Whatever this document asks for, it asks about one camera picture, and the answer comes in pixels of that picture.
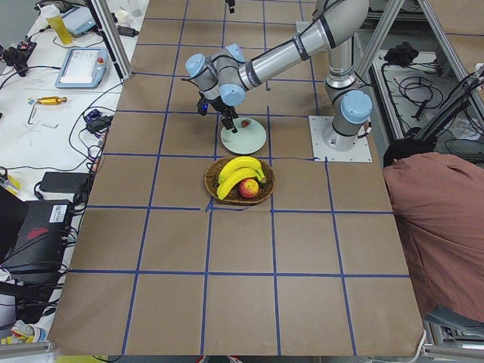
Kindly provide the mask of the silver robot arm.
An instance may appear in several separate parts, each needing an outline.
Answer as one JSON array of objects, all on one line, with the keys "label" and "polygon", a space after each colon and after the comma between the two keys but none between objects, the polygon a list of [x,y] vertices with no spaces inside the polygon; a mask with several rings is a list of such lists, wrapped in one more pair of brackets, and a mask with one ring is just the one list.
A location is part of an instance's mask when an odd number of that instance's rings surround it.
[{"label": "silver robot arm", "polygon": [[352,56],[353,36],[364,23],[368,6],[367,1],[359,0],[318,1],[312,22],[302,32],[250,60],[237,44],[227,45],[209,57],[192,55],[185,63],[189,74],[186,80],[199,90],[199,114],[205,115],[212,107],[222,115],[227,131],[222,136],[225,147],[236,154],[259,150],[265,143],[265,132],[249,120],[237,126],[236,106],[245,100],[249,90],[326,51],[325,88],[335,116],[322,138],[333,150],[351,150],[373,107],[371,99],[355,87]]}]

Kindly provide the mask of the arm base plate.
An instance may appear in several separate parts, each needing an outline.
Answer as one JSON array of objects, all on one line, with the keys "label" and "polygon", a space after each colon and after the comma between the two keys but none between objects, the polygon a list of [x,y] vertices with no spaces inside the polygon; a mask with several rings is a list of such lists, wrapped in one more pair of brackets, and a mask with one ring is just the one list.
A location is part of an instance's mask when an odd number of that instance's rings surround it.
[{"label": "arm base plate", "polygon": [[309,117],[313,158],[321,162],[371,163],[364,126],[357,135],[342,136],[334,130],[333,119],[332,116]]}]

